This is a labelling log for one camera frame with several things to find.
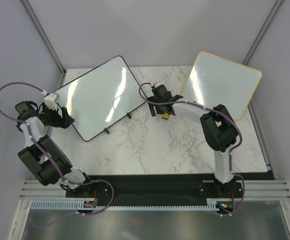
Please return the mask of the yellow black eraser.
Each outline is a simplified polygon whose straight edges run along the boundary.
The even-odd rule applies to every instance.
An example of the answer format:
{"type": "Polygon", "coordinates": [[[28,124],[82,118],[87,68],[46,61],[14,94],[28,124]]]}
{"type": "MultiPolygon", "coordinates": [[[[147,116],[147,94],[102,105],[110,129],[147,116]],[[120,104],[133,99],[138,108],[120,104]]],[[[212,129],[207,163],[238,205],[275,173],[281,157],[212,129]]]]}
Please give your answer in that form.
{"type": "Polygon", "coordinates": [[[163,113],[163,114],[161,114],[160,116],[161,116],[162,119],[164,119],[164,120],[168,120],[170,114],[169,114],[169,113],[163,113]]]}

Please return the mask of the black-framed whiteboard with writing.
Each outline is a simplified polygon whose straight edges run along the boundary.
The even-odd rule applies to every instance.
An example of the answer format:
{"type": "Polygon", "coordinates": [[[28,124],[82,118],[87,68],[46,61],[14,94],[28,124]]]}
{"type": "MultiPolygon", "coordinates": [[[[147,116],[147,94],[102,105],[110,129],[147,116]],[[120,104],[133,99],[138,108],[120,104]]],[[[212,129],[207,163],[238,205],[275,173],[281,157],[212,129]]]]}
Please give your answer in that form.
{"type": "Polygon", "coordinates": [[[120,55],[104,62],[55,90],[58,105],[74,119],[73,127],[89,142],[145,101],[139,83],[120,55]]]}

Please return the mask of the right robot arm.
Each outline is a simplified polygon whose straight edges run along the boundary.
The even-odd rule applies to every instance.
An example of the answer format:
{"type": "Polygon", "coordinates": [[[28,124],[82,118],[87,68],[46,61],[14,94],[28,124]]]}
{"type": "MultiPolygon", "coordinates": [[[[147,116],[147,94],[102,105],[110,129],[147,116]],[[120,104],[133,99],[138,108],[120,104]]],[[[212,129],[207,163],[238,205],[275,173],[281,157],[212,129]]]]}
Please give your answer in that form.
{"type": "Polygon", "coordinates": [[[170,115],[187,118],[201,125],[205,142],[213,150],[216,183],[214,193],[226,197],[232,191],[230,182],[234,179],[232,152],[241,134],[227,108],[219,104],[208,108],[195,102],[186,101],[181,95],[172,95],[162,82],[151,83],[153,96],[146,98],[153,117],[160,115],[168,119],[170,115]]]}

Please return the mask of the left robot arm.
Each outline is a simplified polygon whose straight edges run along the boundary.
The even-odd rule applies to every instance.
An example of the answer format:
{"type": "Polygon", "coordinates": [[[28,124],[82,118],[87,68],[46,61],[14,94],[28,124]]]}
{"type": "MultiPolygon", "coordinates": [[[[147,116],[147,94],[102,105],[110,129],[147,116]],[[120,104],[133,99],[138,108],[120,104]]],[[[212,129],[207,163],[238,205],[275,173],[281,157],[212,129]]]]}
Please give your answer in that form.
{"type": "Polygon", "coordinates": [[[45,103],[41,106],[42,110],[33,101],[22,101],[15,106],[17,128],[25,137],[25,147],[17,153],[19,159],[43,186],[54,185],[64,178],[83,197],[91,196],[94,184],[81,170],[73,169],[69,158],[45,133],[47,126],[66,129],[75,120],[66,107],[53,110],[45,103]]]}

